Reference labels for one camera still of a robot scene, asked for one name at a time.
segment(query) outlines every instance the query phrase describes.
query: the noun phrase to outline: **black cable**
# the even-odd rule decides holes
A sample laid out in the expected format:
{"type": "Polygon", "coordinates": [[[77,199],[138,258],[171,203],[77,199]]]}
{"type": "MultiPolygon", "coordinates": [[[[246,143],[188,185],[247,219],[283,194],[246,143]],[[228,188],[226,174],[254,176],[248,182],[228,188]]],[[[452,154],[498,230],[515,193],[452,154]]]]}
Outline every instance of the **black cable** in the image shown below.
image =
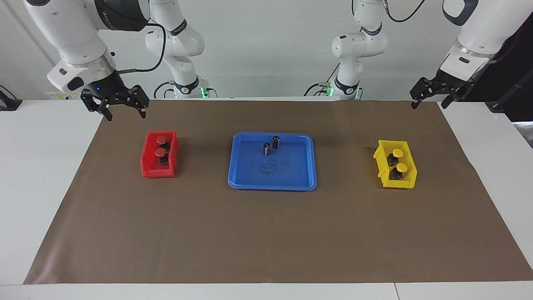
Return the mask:
{"type": "Polygon", "coordinates": [[[156,24],[156,23],[150,23],[146,24],[146,26],[154,26],[159,27],[163,30],[163,49],[161,50],[161,57],[159,57],[159,61],[157,64],[150,68],[150,69],[127,69],[127,70],[120,70],[117,71],[119,74],[128,74],[128,73],[135,73],[135,72],[151,72],[159,67],[161,65],[161,62],[163,61],[163,57],[165,56],[165,48],[166,48],[166,29],[162,25],[156,24]]]}
{"type": "MultiPolygon", "coordinates": [[[[339,68],[340,65],[341,65],[341,63],[339,62],[337,64],[337,66],[335,67],[335,69],[333,70],[333,72],[331,73],[331,75],[328,77],[328,80],[326,80],[326,82],[329,82],[329,80],[333,77],[333,74],[335,74],[335,71],[337,71],[337,69],[339,68]]],[[[325,92],[326,92],[326,90],[324,90],[324,88],[322,88],[322,90],[319,93],[322,94],[322,93],[325,93],[325,92]]]]}
{"type": "Polygon", "coordinates": [[[312,86],[310,86],[307,91],[305,91],[305,94],[304,94],[304,97],[307,96],[307,94],[311,91],[311,89],[313,89],[315,86],[319,86],[320,84],[319,83],[315,83],[313,84],[312,86]]]}
{"type": "Polygon", "coordinates": [[[163,94],[163,97],[166,99],[166,92],[173,92],[174,90],[173,89],[168,89],[165,91],[165,93],[163,94]]]}
{"type": "Polygon", "coordinates": [[[391,16],[391,13],[390,13],[388,7],[385,8],[385,12],[386,12],[387,15],[389,16],[389,18],[390,18],[391,20],[393,20],[394,22],[396,22],[396,23],[402,23],[402,22],[405,22],[405,21],[409,20],[412,16],[414,16],[415,13],[418,11],[418,9],[420,9],[420,7],[422,6],[422,4],[424,4],[425,1],[426,1],[426,0],[422,0],[422,1],[420,2],[420,4],[416,7],[415,11],[414,11],[412,14],[410,14],[407,18],[405,18],[405,19],[403,19],[403,20],[397,20],[397,19],[393,18],[393,17],[391,16]]]}
{"type": "Polygon", "coordinates": [[[337,66],[335,67],[335,69],[333,70],[332,74],[329,76],[328,80],[326,80],[326,82],[329,82],[329,80],[333,77],[333,74],[335,74],[335,71],[337,71],[337,69],[341,66],[341,63],[339,62],[337,64],[337,66]]]}
{"type": "Polygon", "coordinates": [[[17,97],[15,97],[15,95],[10,90],[8,90],[5,86],[0,84],[0,88],[4,89],[6,92],[8,92],[13,97],[13,100],[17,99],[17,97]]]}
{"type": "Polygon", "coordinates": [[[157,99],[157,91],[159,91],[160,88],[162,88],[163,86],[165,86],[166,84],[170,84],[170,81],[167,81],[167,82],[163,82],[162,84],[160,84],[156,90],[154,91],[154,99],[157,99]]]}
{"type": "Polygon", "coordinates": [[[216,95],[216,97],[217,97],[217,98],[219,97],[219,93],[217,93],[215,89],[212,89],[212,88],[208,88],[208,89],[206,89],[206,91],[214,91],[214,92],[215,92],[215,95],[216,95]]]}

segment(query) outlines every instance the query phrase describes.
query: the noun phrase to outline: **red knob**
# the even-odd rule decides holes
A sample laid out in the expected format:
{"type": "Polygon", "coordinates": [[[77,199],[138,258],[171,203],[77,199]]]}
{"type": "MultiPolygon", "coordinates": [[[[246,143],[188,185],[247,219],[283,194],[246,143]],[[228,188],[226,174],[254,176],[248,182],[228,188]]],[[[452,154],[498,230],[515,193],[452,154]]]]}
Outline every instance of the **red knob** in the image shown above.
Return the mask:
{"type": "Polygon", "coordinates": [[[165,136],[158,136],[156,139],[157,144],[162,145],[166,143],[166,137],[165,136]]]}
{"type": "Polygon", "coordinates": [[[161,157],[164,157],[166,155],[166,150],[164,150],[163,148],[158,148],[156,150],[156,156],[161,158],[161,157]]]}

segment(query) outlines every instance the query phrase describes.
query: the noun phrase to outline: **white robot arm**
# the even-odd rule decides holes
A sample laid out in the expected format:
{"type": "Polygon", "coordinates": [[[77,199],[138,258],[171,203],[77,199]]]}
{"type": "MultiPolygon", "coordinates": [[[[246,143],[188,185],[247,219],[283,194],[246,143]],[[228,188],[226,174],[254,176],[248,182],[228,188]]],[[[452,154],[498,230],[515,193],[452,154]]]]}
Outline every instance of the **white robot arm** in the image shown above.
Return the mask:
{"type": "Polygon", "coordinates": [[[443,108],[463,99],[489,60],[531,14],[533,1],[444,0],[442,10],[449,21],[461,26],[461,32],[435,78],[422,77],[411,89],[413,108],[435,94],[449,95],[441,104],[443,108]]]}
{"type": "Polygon", "coordinates": [[[61,56],[47,76],[54,86],[63,92],[86,86],[82,101],[87,109],[110,121],[108,107],[116,104],[146,116],[146,93],[139,85],[131,89],[124,85],[98,30],[142,30],[150,15],[147,0],[25,0],[25,6],[61,56]]]}
{"type": "MultiPolygon", "coordinates": [[[[174,91],[178,98],[202,98],[202,87],[207,87],[207,82],[196,74],[188,57],[203,53],[204,39],[187,24],[177,0],[150,0],[150,10],[152,20],[166,29],[167,46],[163,61],[174,77],[174,91]]],[[[158,31],[148,32],[146,47],[150,52],[159,56],[162,44],[163,36],[158,31]]]]}
{"type": "Polygon", "coordinates": [[[353,99],[362,73],[359,58],[379,55],[387,48],[381,23],[384,12],[382,0],[357,0],[354,18],[361,29],[335,38],[332,44],[333,55],[341,64],[338,75],[329,83],[332,96],[353,99]]]}

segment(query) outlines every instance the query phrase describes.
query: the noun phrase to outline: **yellow bin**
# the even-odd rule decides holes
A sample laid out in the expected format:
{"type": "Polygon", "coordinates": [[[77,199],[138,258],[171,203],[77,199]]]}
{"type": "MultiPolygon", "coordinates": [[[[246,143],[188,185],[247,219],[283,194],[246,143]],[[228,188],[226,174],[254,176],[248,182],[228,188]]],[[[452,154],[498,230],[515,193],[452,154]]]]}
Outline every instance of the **yellow bin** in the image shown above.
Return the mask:
{"type": "Polygon", "coordinates": [[[377,168],[379,169],[377,176],[378,178],[381,178],[383,187],[414,188],[417,170],[407,142],[399,140],[379,140],[378,144],[379,146],[374,153],[374,159],[376,160],[377,168]],[[404,163],[407,166],[407,172],[403,173],[403,177],[400,180],[389,179],[390,172],[394,167],[389,166],[387,156],[391,154],[394,149],[402,150],[403,156],[399,158],[399,163],[404,163]]]}

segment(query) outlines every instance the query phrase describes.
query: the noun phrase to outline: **yellow knob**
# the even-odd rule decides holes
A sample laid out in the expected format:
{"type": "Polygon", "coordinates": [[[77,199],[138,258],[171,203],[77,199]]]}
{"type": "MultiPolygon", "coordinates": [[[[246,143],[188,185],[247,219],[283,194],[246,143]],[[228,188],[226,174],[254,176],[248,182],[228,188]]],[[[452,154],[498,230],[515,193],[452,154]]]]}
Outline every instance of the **yellow knob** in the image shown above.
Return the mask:
{"type": "Polygon", "coordinates": [[[403,157],[403,151],[400,150],[400,149],[394,149],[392,151],[392,156],[396,157],[397,159],[399,159],[400,157],[403,157]]]}
{"type": "Polygon", "coordinates": [[[405,173],[407,172],[407,166],[404,163],[399,163],[396,165],[396,170],[400,173],[405,173]]]}

